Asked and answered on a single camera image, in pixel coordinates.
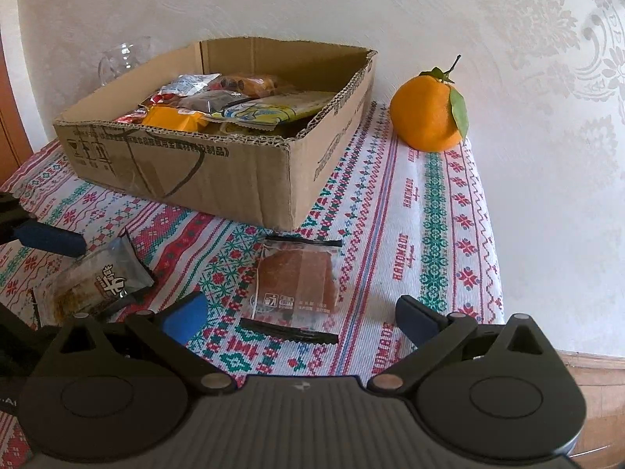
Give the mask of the open cardboard box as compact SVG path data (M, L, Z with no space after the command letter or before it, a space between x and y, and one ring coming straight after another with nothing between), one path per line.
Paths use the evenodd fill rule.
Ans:
M279 231L296 230L319 197L371 99L374 51L234 37L154 57L57 116L79 178L140 198ZM131 124L124 115L182 74L273 74L326 91L315 115L271 132L214 123L198 132Z

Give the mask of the dark clear jerky packet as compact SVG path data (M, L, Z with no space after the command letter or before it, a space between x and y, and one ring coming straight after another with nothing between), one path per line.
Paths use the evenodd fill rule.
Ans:
M153 285L153 273L124 232L34 289L38 321L42 326L61 326L82 312L107 318Z

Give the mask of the orange with green leaf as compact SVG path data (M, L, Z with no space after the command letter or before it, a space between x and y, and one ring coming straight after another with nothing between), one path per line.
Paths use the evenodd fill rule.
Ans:
M447 70L422 71L393 95L389 115L394 132L411 148L442 152L466 139L466 101L450 78L460 59L458 55Z

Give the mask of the clear packet with red tab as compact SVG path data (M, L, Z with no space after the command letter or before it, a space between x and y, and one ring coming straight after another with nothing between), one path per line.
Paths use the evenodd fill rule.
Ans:
M166 95L174 95L174 97L191 97L207 88L211 82L218 79L219 73L211 74L182 74L164 85L158 90L158 94L165 97Z

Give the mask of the brown wooden door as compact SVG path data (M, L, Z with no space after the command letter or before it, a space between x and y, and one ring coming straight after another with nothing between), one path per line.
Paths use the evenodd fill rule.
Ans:
M7 71L3 45L0 45L0 181L4 183L33 155L22 125Z

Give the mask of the clear glass mug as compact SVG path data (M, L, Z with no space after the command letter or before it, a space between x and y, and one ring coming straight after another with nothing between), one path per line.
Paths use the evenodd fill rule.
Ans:
M145 64L153 56L152 39L141 36L126 40L105 51L98 62L98 80L102 86Z

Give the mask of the reddish-brown dried meat packet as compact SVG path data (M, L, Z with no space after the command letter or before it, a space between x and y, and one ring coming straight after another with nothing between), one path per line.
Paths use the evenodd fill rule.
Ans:
M341 249L340 240L266 236L241 328L287 341L336 344Z

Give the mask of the patterned woven tablecloth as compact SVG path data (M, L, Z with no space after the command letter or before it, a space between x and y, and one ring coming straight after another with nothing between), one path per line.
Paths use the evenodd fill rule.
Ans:
M4 188L48 224L82 233L90 248L127 233L157 279L145 307L159 310L202 292L208 315L189 348L237 380L249 374L368 380L410 351L394 323L404 294L481 323L504 317L493 230L469 144L443 154L416 151L394 136L379 104L366 112L300 230L308 239L341 242L333 345L282 341L239 325L264 237L258 227L80 180L55 143Z

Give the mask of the small bread roll packet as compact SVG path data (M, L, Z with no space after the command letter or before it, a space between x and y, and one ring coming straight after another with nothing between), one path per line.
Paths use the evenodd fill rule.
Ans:
M208 89L232 91L247 97L271 97L279 92L279 79L272 75L219 75L208 84Z

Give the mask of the orange snack pack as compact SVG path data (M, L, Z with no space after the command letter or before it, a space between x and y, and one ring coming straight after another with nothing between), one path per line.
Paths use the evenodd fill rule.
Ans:
M200 111L159 105L149 109L142 124L167 130L196 132L207 127L209 120Z

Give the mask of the yellow fish strip snack bag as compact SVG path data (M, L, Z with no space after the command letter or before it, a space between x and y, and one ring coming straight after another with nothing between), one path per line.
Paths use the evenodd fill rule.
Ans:
M213 113L211 118L250 129L270 131L278 125L316 115L335 95L335 92L329 91L297 91L271 95L232 105Z

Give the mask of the small dark jerky packet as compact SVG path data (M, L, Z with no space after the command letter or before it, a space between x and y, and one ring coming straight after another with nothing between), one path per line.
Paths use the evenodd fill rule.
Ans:
M203 113L221 112L230 106L248 102L249 95L230 90L209 90L199 92L190 97L183 97L177 107Z

